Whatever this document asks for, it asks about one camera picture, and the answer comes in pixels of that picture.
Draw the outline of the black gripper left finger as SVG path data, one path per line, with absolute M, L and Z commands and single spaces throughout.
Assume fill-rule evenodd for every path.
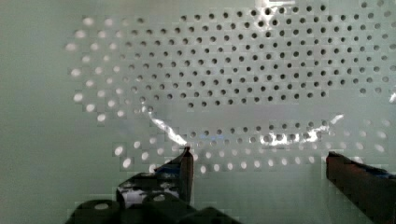
M 193 156 L 184 147 L 176 158 L 154 169 L 153 173 L 139 173 L 117 186 L 116 198 L 120 207 L 141 204 L 150 193 L 170 193 L 185 203 L 191 201 Z

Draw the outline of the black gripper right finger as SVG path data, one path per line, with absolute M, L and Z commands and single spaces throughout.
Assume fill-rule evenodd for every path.
M 326 177 L 374 224 L 395 224 L 395 175 L 330 151 Z

